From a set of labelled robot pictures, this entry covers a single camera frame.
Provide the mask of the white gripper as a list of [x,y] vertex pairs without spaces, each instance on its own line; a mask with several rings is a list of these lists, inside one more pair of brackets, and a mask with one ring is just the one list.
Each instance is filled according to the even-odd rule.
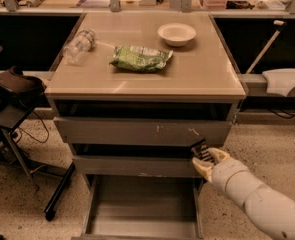
[[242,208],[249,195],[262,186],[263,182],[242,162],[229,159],[229,153],[214,147],[210,147],[208,152],[218,164],[214,166],[212,162],[194,157],[192,163],[196,171],[206,181],[211,182],[218,192]]

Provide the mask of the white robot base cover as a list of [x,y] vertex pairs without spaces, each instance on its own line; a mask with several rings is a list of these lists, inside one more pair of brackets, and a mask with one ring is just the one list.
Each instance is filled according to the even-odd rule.
[[262,76],[267,81],[266,92],[287,97],[295,88],[295,68],[282,68],[264,71]]

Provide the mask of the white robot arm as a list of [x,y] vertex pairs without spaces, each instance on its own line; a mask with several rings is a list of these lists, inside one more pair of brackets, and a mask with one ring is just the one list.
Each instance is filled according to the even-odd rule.
[[213,147],[192,148],[196,171],[273,240],[295,240],[295,201],[272,189],[241,161]]

